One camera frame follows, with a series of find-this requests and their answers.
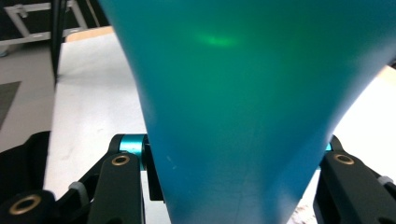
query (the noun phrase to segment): white table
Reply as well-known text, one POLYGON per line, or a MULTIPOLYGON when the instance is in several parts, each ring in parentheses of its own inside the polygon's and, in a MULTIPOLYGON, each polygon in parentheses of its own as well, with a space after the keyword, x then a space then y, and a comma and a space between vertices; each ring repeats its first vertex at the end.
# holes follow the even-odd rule
MULTIPOLYGON (((117 133, 145 133, 131 70, 115 35, 63 45, 45 189, 60 198, 107 151, 117 133)), ((345 150, 396 178, 396 71, 386 67, 334 132, 345 150)), ((302 204, 311 204, 318 174, 302 204)), ((147 179, 143 178, 147 199, 147 179)), ((169 223, 161 202, 145 200, 147 223, 169 223)))

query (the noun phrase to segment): floor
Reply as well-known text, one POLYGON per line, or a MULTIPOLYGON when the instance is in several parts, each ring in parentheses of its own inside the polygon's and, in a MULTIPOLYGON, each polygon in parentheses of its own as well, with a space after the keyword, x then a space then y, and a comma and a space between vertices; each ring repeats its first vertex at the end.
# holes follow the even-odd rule
POLYGON ((48 41, 10 46, 0 58, 0 84, 20 81, 0 131, 0 152, 51 129, 54 85, 48 41))

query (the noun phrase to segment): teal vase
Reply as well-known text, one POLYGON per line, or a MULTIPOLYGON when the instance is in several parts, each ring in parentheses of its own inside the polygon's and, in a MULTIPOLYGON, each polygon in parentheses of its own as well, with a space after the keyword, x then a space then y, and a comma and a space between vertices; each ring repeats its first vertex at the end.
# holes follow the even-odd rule
POLYGON ((173 223, 287 222, 338 121, 396 54, 394 0, 100 2, 173 223))

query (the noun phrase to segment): white surface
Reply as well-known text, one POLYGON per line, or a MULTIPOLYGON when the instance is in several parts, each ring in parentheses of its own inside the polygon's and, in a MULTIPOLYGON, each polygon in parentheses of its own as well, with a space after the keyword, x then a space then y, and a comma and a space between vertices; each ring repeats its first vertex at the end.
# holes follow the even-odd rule
MULTIPOLYGON (((134 80, 114 35, 64 44, 45 188, 59 198, 107 151, 117 133, 145 133, 134 80)), ((381 175, 396 178, 396 72, 387 68, 347 112, 334 132, 347 152, 381 175)), ((311 205, 318 173, 300 205, 311 205)), ((163 203, 150 202, 147 223, 169 223, 163 203)), ((297 221, 315 223, 312 207, 297 221)))
POLYGON ((346 112, 334 134, 344 150, 396 180, 396 70, 386 67, 346 112))

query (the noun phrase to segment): screw hole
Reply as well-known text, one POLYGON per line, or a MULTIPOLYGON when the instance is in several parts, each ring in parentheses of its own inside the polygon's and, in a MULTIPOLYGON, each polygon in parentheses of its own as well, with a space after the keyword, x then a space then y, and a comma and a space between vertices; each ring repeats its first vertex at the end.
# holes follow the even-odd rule
POLYGON ((346 165, 352 165, 352 164, 355 163, 355 162, 354 162, 352 159, 350 159, 348 156, 344 156, 344 155, 340 155, 340 154, 334 155, 334 158, 335 158, 337 161, 339 161, 339 162, 341 162, 341 163, 343 163, 343 164, 346 164, 346 165))
POLYGON ((14 216, 21 215, 34 209, 40 204, 40 202, 41 197, 36 194, 32 194, 12 204, 8 212, 14 216))
POLYGON ((118 156, 118 157, 114 158, 111 161, 111 163, 113 163, 113 165, 120 166, 120 165, 128 163, 128 161, 129 161, 129 157, 127 157, 127 156, 118 156))

